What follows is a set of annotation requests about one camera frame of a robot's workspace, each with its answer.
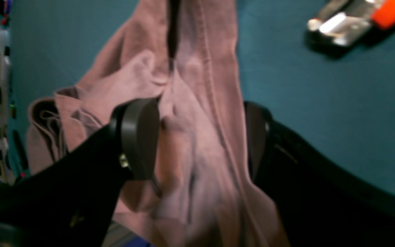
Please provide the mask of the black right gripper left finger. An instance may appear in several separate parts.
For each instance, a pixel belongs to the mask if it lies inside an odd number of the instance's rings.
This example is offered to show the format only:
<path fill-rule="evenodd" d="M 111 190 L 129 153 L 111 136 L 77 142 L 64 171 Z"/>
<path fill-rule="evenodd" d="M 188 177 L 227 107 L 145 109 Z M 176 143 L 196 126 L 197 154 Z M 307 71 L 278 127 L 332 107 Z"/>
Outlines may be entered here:
<path fill-rule="evenodd" d="M 100 247 L 127 181 L 151 181 L 158 100 L 118 105 L 110 123 L 20 184 L 0 189 L 0 247 Z"/>

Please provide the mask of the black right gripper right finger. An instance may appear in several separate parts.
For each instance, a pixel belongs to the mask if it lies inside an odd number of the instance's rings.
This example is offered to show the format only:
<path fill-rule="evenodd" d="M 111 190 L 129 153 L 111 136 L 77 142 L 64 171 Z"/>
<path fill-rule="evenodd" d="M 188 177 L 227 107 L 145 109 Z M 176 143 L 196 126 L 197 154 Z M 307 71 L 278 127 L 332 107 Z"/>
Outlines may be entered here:
<path fill-rule="evenodd" d="M 293 247 L 395 247 L 395 196 L 337 166 L 253 102 L 248 171 L 273 199 Z"/>

